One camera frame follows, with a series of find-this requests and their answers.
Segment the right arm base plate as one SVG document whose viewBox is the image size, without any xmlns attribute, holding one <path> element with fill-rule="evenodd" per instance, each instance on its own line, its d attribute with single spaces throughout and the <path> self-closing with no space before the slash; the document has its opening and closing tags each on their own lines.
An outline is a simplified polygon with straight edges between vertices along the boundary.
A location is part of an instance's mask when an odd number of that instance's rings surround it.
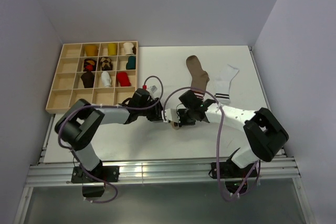
<svg viewBox="0 0 336 224">
<path fill-rule="evenodd" d="M 219 162 L 220 178 L 245 178 L 252 166 L 252 164 L 249 164 L 245 168 L 239 168 L 234 163 Z M 208 175 L 212 179 L 217 179 L 217 167 L 215 162 L 211 163 L 211 170 L 208 172 Z"/>
</svg>

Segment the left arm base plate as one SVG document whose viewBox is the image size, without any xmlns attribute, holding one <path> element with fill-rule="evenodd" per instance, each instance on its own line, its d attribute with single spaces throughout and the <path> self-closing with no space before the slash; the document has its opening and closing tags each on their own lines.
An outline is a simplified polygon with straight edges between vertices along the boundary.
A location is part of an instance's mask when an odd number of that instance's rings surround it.
<svg viewBox="0 0 336 224">
<path fill-rule="evenodd" d="M 119 166 L 102 166 L 97 178 L 102 179 L 107 182 L 117 182 L 119 178 Z M 85 183 L 95 183 L 97 180 L 88 176 L 80 166 L 75 166 L 72 171 L 71 183 L 72 184 L 85 184 Z"/>
</svg>

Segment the beige maroon sock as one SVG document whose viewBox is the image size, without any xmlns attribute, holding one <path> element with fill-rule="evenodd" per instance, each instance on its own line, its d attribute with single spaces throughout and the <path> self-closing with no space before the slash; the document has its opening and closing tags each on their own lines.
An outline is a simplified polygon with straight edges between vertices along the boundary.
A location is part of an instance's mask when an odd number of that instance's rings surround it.
<svg viewBox="0 0 336 224">
<path fill-rule="evenodd" d="M 172 128 L 175 129 L 175 130 L 178 130 L 178 129 L 181 128 L 181 125 L 180 125 L 179 122 L 171 121 L 170 124 L 171 124 Z"/>
</svg>

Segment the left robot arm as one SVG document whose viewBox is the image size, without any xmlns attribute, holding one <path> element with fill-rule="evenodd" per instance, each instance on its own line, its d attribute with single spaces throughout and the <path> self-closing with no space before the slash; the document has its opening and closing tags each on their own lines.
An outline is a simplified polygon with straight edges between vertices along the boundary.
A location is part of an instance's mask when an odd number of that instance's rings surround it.
<svg viewBox="0 0 336 224">
<path fill-rule="evenodd" d="M 100 106 L 79 99 L 55 125 L 55 132 L 65 148 L 72 151 L 83 166 L 83 175 L 91 182 L 103 179 L 102 161 L 91 141 L 99 126 L 130 124 L 144 116 L 150 122 L 162 121 L 160 98 L 152 98 L 145 89 L 138 88 L 132 97 L 115 106 Z"/>
</svg>

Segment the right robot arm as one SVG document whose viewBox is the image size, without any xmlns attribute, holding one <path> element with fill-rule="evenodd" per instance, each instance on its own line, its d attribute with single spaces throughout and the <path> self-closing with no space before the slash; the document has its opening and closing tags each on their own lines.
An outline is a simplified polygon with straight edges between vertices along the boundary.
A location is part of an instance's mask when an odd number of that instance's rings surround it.
<svg viewBox="0 0 336 224">
<path fill-rule="evenodd" d="M 271 162 L 289 139 L 286 130 L 267 108 L 251 111 L 216 103 L 213 99 L 201 101 L 191 90 L 183 93 L 179 100 L 185 106 L 177 110 L 179 127 L 200 121 L 225 125 L 245 133 L 248 143 L 219 164 L 221 177 L 225 172 L 229 178 L 246 175 L 253 163 Z"/>
</svg>

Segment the brown sock striped cuff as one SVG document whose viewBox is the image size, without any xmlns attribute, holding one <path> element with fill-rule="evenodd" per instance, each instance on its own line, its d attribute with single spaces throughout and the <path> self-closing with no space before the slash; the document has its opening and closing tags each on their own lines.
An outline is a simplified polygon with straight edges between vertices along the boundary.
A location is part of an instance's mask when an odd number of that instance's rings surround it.
<svg viewBox="0 0 336 224">
<path fill-rule="evenodd" d="M 192 77 L 191 88 L 197 98 L 204 100 L 205 90 L 209 82 L 208 73 L 203 70 L 196 55 L 191 55 L 186 59 L 186 66 Z"/>
</svg>

